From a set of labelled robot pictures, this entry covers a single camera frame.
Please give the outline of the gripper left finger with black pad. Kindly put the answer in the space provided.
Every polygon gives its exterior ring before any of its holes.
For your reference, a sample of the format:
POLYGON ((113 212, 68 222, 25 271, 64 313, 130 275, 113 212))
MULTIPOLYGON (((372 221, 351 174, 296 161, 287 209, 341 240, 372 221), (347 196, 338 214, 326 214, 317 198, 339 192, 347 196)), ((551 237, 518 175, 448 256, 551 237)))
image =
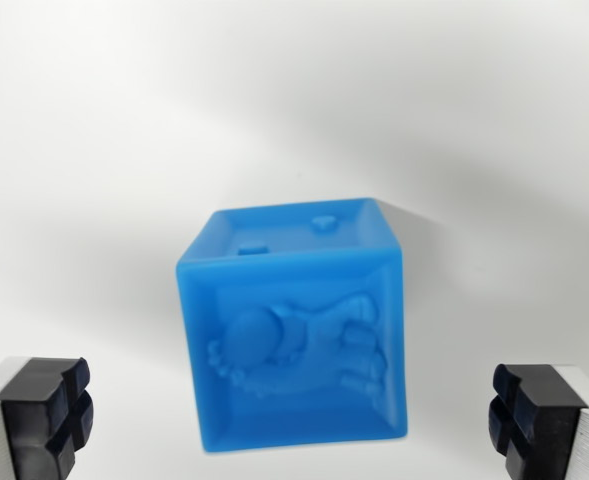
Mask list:
POLYGON ((0 363, 0 479, 66 479, 87 444, 94 407, 84 358, 0 363))

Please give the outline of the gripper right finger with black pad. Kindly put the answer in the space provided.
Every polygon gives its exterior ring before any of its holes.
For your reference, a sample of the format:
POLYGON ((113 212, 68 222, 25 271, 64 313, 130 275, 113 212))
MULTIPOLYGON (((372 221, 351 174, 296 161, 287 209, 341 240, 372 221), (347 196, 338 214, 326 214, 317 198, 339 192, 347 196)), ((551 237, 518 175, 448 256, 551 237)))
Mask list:
POLYGON ((500 364, 488 411, 512 479, 589 479, 589 377, 573 365, 500 364))

